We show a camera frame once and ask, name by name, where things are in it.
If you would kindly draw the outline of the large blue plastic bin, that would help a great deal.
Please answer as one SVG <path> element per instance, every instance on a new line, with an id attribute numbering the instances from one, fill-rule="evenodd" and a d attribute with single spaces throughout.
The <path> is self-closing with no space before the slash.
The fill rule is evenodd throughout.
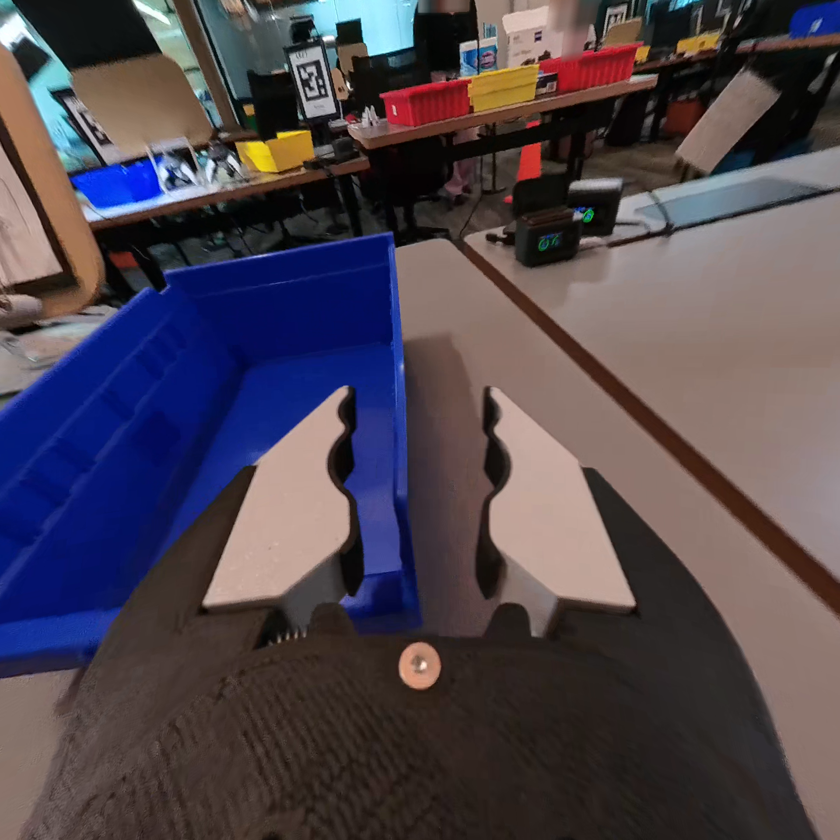
<path id="1" fill-rule="evenodd" d="M 2 409 L 1 677 L 78 669 L 238 470 L 355 391 L 365 634 L 420 627 L 390 234 L 177 269 Z"/>

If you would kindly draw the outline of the small blue bin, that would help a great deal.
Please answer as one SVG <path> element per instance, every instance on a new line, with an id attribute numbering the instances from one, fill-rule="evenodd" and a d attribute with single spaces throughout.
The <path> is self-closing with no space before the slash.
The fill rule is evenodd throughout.
<path id="1" fill-rule="evenodd" d="M 839 2 L 805 5 L 791 16 L 791 39 L 816 38 L 839 34 Z"/>
<path id="2" fill-rule="evenodd" d="M 70 182 L 97 209 L 140 203 L 163 193 L 148 159 L 85 171 L 73 175 Z"/>

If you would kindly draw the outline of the white card sheet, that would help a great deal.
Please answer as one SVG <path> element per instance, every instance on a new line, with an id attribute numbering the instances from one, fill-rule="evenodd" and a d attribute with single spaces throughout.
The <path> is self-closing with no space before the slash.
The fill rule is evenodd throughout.
<path id="1" fill-rule="evenodd" d="M 677 148 L 676 161 L 709 175 L 780 96 L 770 81 L 740 69 Z"/>

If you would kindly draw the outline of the blue white wipes pack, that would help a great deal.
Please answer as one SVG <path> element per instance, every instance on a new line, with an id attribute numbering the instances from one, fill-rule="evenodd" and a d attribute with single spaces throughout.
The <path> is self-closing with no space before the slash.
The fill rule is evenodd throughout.
<path id="1" fill-rule="evenodd" d="M 458 45 L 458 75 L 466 78 L 498 70 L 497 47 L 496 36 L 461 42 Z"/>

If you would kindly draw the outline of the red ribbed bin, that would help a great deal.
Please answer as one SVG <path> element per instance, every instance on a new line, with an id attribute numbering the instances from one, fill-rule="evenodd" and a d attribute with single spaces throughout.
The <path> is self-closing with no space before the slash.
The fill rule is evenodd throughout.
<path id="1" fill-rule="evenodd" d="M 385 118 L 408 128 L 460 118 L 470 113 L 471 78 L 430 82 L 381 94 Z"/>
<path id="2" fill-rule="evenodd" d="M 556 93 L 564 94 L 598 88 L 628 80 L 633 73 L 638 50 L 644 56 L 649 48 L 641 42 L 586 50 L 571 58 L 550 58 L 540 62 L 543 74 L 556 75 Z"/>

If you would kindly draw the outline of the fiducial marker sign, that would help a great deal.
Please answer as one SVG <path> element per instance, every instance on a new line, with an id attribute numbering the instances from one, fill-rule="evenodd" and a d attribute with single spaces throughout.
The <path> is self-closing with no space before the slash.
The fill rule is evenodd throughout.
<path id="1" fill-rule="evenodd" d="M 342 116 L 331 66 L 322 38 L 284 48 L 287 68 L 306 123 L 328 123 Z"/>
<path id="2" fill-rule="evenodd" d="M 70 124 L 102 165 L 119 162 L 120 153 L 110 140 L 100 122 L 78 98 L 73 89 L 67 87 L 51 90 L 50 96 L 64 109 Z"/>

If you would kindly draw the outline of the large yellow bin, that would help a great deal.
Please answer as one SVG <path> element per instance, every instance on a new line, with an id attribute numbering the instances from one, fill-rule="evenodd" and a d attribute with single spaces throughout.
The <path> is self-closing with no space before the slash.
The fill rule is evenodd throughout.
<path id="1" fill-rule="evenodd" d="M 253 174 L 289 172 L 316 156 L 309 130 L 279 132 L 273 140 L 239 141 L 235 148 L 241 164 Z"/>

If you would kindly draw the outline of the long wooden desk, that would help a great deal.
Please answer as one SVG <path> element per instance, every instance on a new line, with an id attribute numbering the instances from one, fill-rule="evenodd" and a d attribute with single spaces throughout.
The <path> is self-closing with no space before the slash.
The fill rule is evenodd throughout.
<path id="1" fill-rule="evenodd" d="M 110 209 L 82 206 L 82 211 L 102 249 L 146 250 L 153 245 L 282 221 L 282 203 L 290 204 L 302 190 L 330 184 L 348 216 L 353 236 L 361 236 L 353 178 L 370 168 L 368 159 L 358 155 L 321 168 L 257 175 L 219 187 L 189 187 Z"/>
<path id="2" fill-rule="evenodd" d="M 566 158 L 567 183 L 581 179 L 586 136 L 608 127 L 619 98 L 651 91 L 656 74 L 632 76 L 600 87 L 535 98 L 418 127 L 380 122 L 350 127 L 350 137 L 362 148 L 371 169 L 383 175 L 386 150 L 427 139 L 438 139 L 432 160 L 441 165 L 481 158 L 547 141 L 570 139 Z"/>
<path id="3" fill-rule="evenodd" d="M 760 38 L 741 42 L 735 49 L 735 56 L 752 59 L 755 56 L 775 56 L 778 54 L 799 54 L 816 53 L 826 56 L 838 54 L 839 34 L 821 36 L 808 36 L 804 38 Z M 695 54 L 674 54 L 667 58 L 648 59 L 636 63 L 633 74 L 635 76 L 658 74 L 658 80 L 654 86 L 654 106 L 650 120 L 647 140 L 656 143 L 659 140 L 662 122 L 665 119 L 667 106 L 674 89 L 673 79 L 685 68 L 694 65 L 706 65 L 718 57 L 719 49 L 707 49 Z"/>

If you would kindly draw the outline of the instruction sheet on wooden stand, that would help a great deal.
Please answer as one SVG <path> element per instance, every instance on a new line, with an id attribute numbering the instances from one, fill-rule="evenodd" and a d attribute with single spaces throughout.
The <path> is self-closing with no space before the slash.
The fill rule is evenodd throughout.
<path id="1" fill-rule="evenodd" d="M 104 277 L 99 247 L 23 71 L 2 47 L 2 330 L 81 312 Z"/>

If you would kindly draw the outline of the yellow ribbed bin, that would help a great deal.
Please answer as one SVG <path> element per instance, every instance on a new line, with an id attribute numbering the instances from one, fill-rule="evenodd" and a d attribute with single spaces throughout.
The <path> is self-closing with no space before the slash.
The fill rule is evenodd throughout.
<path id="1" fill-rule="evenodd" d="M 473 112 L 502 109 L 535 98 L 539 65 L 482 71 L 469 80 L 468 94 Z"/>

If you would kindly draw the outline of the black battery charger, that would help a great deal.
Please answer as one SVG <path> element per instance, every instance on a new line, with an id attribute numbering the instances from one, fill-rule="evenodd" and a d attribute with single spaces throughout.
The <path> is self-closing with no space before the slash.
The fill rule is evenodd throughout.
<path id="1" fill-rule="evenodd" d="M 584 179 L 569 185 L 565 202 L 581 223 L 581 238 L 613 233 L 623 189 L 622 177 Z"/>
<path id="2" fill-rule="evenodd" d="M 525 267 L 552 265 L 575 257 L 582 221 L 573 209 L 558 206 L 519 216 L 514 230 L 514 257 Z"/>

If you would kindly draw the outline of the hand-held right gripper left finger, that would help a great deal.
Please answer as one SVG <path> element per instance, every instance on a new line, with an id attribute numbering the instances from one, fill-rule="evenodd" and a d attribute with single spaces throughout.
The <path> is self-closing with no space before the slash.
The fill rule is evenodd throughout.
<path id="1" fill-rule="evenodd" d="M 355 428 L 355 390 L 343 385 L 257 459 L 204 611 L 267 608 L 302 636 L 318 606 L 359 590 L 364 546 L 346 486 Z"/>

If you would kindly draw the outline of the brown cardboard board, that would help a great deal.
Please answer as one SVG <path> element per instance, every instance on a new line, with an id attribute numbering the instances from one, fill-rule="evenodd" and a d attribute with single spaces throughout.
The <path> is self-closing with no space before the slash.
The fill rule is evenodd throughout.
<path id="1" fill-rule="evenodd" d="M 214 134 L 182 68 L 163 53 L 73 70 L 72 89 L 127 158 L 167 140 L 193 146 Z"/>

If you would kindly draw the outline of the dark tablet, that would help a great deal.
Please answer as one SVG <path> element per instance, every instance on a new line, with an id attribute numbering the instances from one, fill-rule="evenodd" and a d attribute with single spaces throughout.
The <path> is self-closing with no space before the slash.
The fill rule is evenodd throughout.
<path id="1" fill-rule="evenodd" d="M 654 201 L 639 208 L 647 224 L 682 230 L 832 194 L 838 187 L 811 185 L 775 176 L 718 186 L 689 196 Z"/>

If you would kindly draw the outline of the white cardboard box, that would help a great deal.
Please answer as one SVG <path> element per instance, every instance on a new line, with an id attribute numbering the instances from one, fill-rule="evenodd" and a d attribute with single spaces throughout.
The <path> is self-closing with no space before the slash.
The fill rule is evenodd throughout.
<path id="1" fill-rule="evenodd" d="M 517 7 L 501 18 L 507 41 L 506 68 L 539 65 L 552 58 L 549 6 Z"/>

